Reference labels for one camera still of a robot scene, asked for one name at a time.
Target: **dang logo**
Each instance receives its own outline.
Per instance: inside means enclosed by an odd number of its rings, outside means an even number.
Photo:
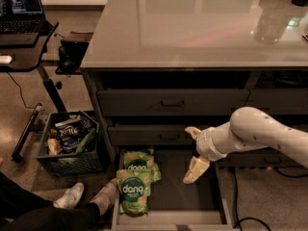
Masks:
[[[147,169],[146,161],[142,159],[136,159],[127,165],[129,170]]]
[[[124,180],[121,188],[123,196],[128,202],[137,202],[144,193],[144,183],[137,177]]]

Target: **floor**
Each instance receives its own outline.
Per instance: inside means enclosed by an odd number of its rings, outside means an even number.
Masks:
[[[54,83],[61,82],[63,87],[59,94],[68,111],[91,110],[90,99],[81,75],[57,75],[56,61],[61,36],[70,31],[92,32],[101,14],[92,11],[47,11],[47,15],[56,17],[60,25],[58,35],[48,43],[48,52],[43,62],[48,75]],[[12,180],[28,191],[44,198],[54,200],[65,189],[77,181],[86,184],[82,203],[88,202],[111,178],[115,177],[115,167],[110,166],[106,173],[94,176],[55,179],[51,177],[36,160],[41,133],[31,133],[26,140],[21,156],[23,161],[12,161],[13,150],[23,132],[25,125],[37,103],[42,104],[43,111],[38,119],[45,121],[48,115],[56,113],[55,106],[37,71],[28,73],[0,73],[0,156],[5,159],[1,170]],[[220,169],[221,182],[228,210],[234,217],[235,183],[233,175],[227,169]],[[284,168],[288,174],[306,174],[305,168]],[[238,180],[239,218],[254,217],[264,221],[272,231],[306,231],[308,227],[308,178],[289,178],[277,173],[272,168],[244,168],[236,170]],[[247,220],[242,223],[243,231],[267,230],[259,222]]]

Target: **cable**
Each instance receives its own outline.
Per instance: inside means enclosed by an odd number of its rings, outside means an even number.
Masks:
[[[65,37],[64,37],[64,36],[62,36],[61,34],[54,33],[54,37],[56,38],[57,36],[60,36],[62,39],[65,39]]]
[[[247,96],[247,99],[244,101],[243,107],[246,106],[246,104],[247,104],[247,102],[248,102],[248,99],[249,99],[249,97],[250,97],[250,95],[251,95],[251,90],[250,90],[250,89],[248,89],[248,92],[249,92],[249,94],[248,94],[248,96]]]
[[[279,174],[281,174],[282,176],[289,177],[289,178],[303,178],[303,177],[308,177],[308,174],[289,175],[289,174],[285,174],[285,173],[281,172],[281,171],[279,170],[279,168],[277,168],[277,167],[276,167],[275,169],[276,169],[276,171],[277,171]]]
[[[245,220],[255,220],[257,222],[260,222],[261,224],[263,224],[265,226],[266,229],[268,229],[268,231],[270,231],[269,226],[265,222],[263,222],[261,219],[258,219],[258,218],[242,218],[238,221],[238,224],[240,224],[241,222],[243,222]]]
[[[35,107],[29,107],[26,105],[25,99],[23,98],[23,94],[22,94],[22,87],[15,81],[15,79],[12,77],[12,75],[9,72],[7,72],[7,74],[11,77],[14,83],[19,87],[19,94],[20,94],[24,107],[27,109],[34,109]]]
[[[235,206],[235,216],[236,216],[236,223],[234,225],[233,228],[237,228],[239,227],[241,231],[243,231],[242,227],[241,227],[241,222],[246,221],[246,220],[255,220],[261,224],[263,224],[265,226],[265,228],[267,228],[268,231],[270,230],[270,227],[262,220],[258,219],[258,218],[251,218],[251,217],[247,217],[247,218],[242,218],[239,219],[239,213],[238,213],[238,196],[239,196],[239,187],[238,187],[238,179],[237,179],[237,175],[236,175],[236,170],[234,167],[230,167],[229,168],[230,172],[233,174],[234,177],[234,183],[235,183],[235,190],[234,190],[234,206]]]

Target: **black plastic basket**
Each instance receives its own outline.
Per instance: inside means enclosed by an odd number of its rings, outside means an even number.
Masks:
[[[55,178],[95,175],[104,172],[107,168],[108,160],[106,160],[104,153],[106,149],[104,143],[100,140],[98,131],[93,149],[88,152],[60,154],[57,156],[48,155],[47,140],[50,138],[52,126],[69,116],[77,114],[78,112],[50,114],[43,130],[36,159]]]

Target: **person's leg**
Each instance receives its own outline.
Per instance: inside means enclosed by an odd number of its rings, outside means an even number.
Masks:
[[[0,172],[0,216],[3,218],[18,218],[19,216],[43,207],[53,205],[19,187],[14,181]]]
[[[1,231],[83,231],[97,225],[99,218],[99,208],[94,203],[69,210],[49,206],[26,213],[5,225]]]
[[[97,204],[100,216],[104,215],[116,201],[116,179],[109,181],[101,191],[90,201],[90,203]]]
[[[77,183],[67,189],[61,198],[52,202],[22,189],[0,172],[0,217],[18,218],[29,211],[51,205],[72,209],[78,204],[83,191],[84,184]]]

